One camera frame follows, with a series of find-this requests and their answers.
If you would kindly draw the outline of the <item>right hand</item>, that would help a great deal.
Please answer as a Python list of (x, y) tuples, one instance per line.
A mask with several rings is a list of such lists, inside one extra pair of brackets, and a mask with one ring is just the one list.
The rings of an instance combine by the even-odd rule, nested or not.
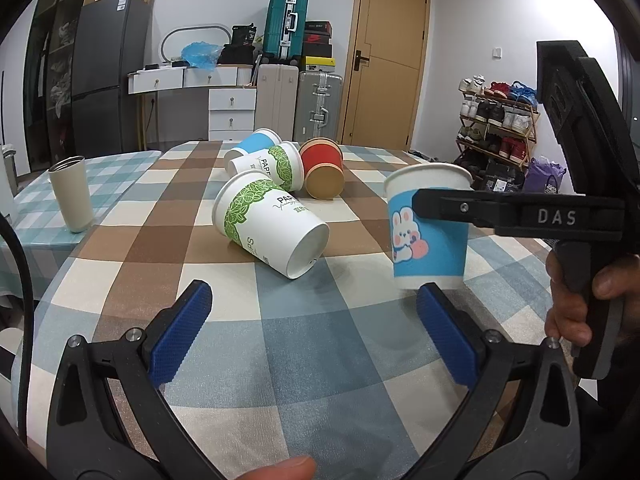
[[(561, 263), (554, 252), (546, 260), (550, 276), (552, 308), (544, 323), (546, 335), (564, 338), (585, 347), (592, 330), (586, 322), (588, 306), (581, 294), (574, 294), (564, 283)], [(592, 283), (594, 296), (601, 300), (623, 298), (624, 316), (620, 326), (620, 341), (639, 335), (639, 256), (623, 258), (600, 271)]]

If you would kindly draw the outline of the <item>left hand thumb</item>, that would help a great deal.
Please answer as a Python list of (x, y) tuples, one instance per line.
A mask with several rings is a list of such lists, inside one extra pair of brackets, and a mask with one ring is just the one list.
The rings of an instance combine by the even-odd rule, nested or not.
[(316, 470), (316, 461), (311, 456), (303, 455), (247, 471), (238, 480), (311, 480)]

